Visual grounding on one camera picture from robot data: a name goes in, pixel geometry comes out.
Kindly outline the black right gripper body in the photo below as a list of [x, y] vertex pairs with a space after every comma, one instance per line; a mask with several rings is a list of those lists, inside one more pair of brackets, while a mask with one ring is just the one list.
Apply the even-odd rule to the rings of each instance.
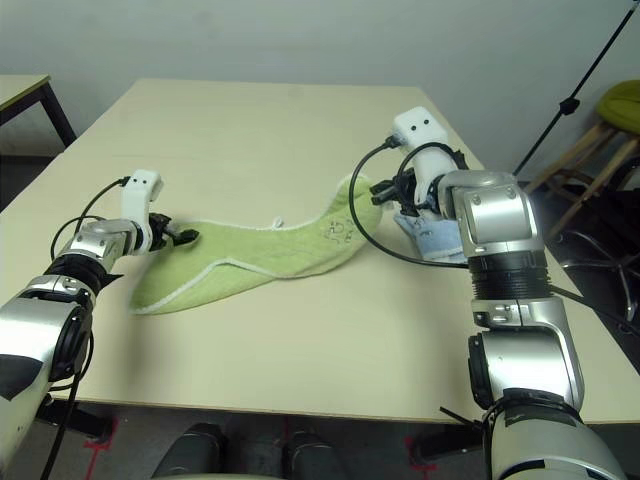
[[429, 184], [425, 198], [421, 201], [416, 201], [415, 193], [418, 190], [416, 174], [414, 172], [403, 172], [401, 175], [394, 176], [392, 179], [392, 186], [395, 191], [394, 200], [401, 206], [401, 213], [407, 216], [419, 216], [425, 212], [439, 215], [438, 182], [439, 177]]

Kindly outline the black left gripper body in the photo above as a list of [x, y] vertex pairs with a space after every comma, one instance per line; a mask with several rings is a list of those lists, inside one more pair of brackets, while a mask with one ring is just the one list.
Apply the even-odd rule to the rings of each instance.
[[149, 214], [152, 234], [150, 250], [161, 250], [167, 245], [168, 240], [174, 240], [174, 233], [169, 229], [170, 222], [171, 218], [164, 214], [155, 212]]

